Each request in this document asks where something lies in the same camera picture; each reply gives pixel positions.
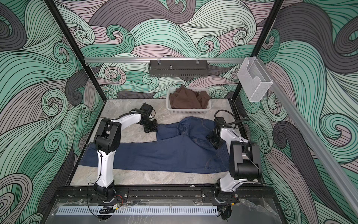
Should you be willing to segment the blue denim trousers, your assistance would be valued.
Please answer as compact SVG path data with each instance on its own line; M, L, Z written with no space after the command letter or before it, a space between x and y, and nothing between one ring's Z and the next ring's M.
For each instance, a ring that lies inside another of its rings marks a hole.
M180 122L157 126L156 141L121 143L115 152L115 169L212 174L228 171L228 150L215 149L206 136L214 121L186 117ZM91 143L80 163L98 167L96 146Z

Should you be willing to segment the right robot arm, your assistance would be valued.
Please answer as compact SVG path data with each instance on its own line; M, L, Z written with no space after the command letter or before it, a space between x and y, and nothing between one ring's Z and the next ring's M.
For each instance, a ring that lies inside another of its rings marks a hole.
M215 149L226 146L228 150L228 173L216 184L215 196L234 193L245 183L261 177L261 160L259 146L243 137L239 124L248 119L235 120L227 123L217 114L225 112L233 116L232 112L220 109L214 114L214 129L207 135L207 140Z

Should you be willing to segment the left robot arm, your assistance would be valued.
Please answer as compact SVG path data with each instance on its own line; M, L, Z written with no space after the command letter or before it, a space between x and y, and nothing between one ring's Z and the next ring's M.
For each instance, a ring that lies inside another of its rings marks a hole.
M99 197L109 203L115 198L113 165L115 152L121 143L121 133L131 125L139 124L145 133L156 132L158 122L152 113L155 109L143 103L142 106L118 116L115 119L103 118L94 138L98 155L98 178L93 183Z

